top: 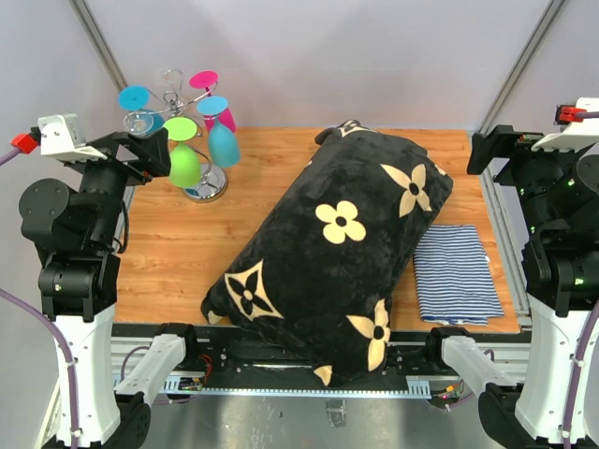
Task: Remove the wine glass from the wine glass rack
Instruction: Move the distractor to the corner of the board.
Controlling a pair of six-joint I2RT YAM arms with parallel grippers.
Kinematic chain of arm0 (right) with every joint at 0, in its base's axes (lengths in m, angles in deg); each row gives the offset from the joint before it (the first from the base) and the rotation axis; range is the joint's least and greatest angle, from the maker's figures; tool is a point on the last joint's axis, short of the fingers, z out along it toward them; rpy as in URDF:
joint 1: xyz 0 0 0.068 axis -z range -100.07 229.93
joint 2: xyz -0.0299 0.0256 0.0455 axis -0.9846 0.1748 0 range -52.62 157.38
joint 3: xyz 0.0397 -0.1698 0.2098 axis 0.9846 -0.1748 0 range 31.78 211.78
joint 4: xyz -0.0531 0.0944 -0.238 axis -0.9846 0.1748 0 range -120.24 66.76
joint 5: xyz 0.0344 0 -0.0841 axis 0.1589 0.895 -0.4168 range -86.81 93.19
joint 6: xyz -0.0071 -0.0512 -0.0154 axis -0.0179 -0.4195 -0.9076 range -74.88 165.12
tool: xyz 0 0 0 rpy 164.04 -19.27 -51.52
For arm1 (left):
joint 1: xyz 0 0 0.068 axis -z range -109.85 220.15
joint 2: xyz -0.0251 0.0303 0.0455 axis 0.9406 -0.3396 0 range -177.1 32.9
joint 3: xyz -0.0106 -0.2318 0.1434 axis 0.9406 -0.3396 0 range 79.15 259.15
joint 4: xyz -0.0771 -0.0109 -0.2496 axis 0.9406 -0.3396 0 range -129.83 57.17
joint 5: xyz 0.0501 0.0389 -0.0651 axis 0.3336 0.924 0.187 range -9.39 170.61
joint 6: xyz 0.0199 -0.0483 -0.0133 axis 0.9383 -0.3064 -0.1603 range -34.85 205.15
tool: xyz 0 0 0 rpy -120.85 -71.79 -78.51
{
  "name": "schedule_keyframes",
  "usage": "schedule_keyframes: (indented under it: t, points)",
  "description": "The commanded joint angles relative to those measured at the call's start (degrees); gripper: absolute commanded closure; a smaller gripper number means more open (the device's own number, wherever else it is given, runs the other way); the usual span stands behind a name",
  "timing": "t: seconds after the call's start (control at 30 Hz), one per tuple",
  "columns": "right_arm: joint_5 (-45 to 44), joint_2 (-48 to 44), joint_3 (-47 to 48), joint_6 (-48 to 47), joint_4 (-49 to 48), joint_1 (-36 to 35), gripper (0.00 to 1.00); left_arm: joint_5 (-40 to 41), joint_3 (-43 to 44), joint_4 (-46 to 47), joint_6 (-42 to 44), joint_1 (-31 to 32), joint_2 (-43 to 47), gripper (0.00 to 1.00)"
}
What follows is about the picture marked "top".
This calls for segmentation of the green wine glass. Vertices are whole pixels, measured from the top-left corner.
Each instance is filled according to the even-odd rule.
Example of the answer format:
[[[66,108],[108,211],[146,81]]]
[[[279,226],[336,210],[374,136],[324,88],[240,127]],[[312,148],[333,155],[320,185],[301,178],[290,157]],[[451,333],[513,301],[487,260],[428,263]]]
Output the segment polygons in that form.
[[[170,182],[180,188],[190,188],[199,183],[201,166],[196,152],[186,144],[197,134],[197,125],[186,117],[173,117],[165,121],[168,139],[175,143],[170,151]]]

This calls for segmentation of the light blue wine glass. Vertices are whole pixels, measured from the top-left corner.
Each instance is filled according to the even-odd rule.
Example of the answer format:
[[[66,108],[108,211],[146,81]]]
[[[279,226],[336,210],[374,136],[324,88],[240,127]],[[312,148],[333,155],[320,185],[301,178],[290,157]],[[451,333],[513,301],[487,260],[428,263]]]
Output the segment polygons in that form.
[[[241,150],[235,133],[219,122],[208,131],[208,145],[212,162],[220,168],[233,167],[241,160]]]

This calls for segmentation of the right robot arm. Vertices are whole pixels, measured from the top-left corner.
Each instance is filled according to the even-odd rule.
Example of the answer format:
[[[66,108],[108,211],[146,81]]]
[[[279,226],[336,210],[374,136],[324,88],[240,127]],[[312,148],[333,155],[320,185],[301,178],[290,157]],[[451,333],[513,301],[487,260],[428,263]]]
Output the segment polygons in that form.
[[[528,228],[522,266],[532,318],[526,377],[502,372],[460,327],[436,327],[426,367],[454,370],[477,399],[486,434],[506,448],[592,448],[585,396],[598,339],[598,129],[590,120],[543,135],[498,125],[472,138],[467,171],[496,158]]]

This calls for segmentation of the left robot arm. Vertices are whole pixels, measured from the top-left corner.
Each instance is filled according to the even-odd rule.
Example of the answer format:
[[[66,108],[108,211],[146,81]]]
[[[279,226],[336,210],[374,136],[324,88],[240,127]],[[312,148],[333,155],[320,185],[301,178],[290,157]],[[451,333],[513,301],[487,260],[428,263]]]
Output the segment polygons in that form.
[[[151,408],[175,369],[200,359],[195,329],[161,325],[147,353],[120,382],[111,369],[117,301],[118,223],[127,218],[124,193],[170,172],[168,133],[141,138],[114,132],[79,143],[61,123],[33,129],[41,149],[82,175],[80,187],[44,179],[22,194],[22,235],[41,262],[37,317],[57,345],[61,415],[51,448],[139,448]]]

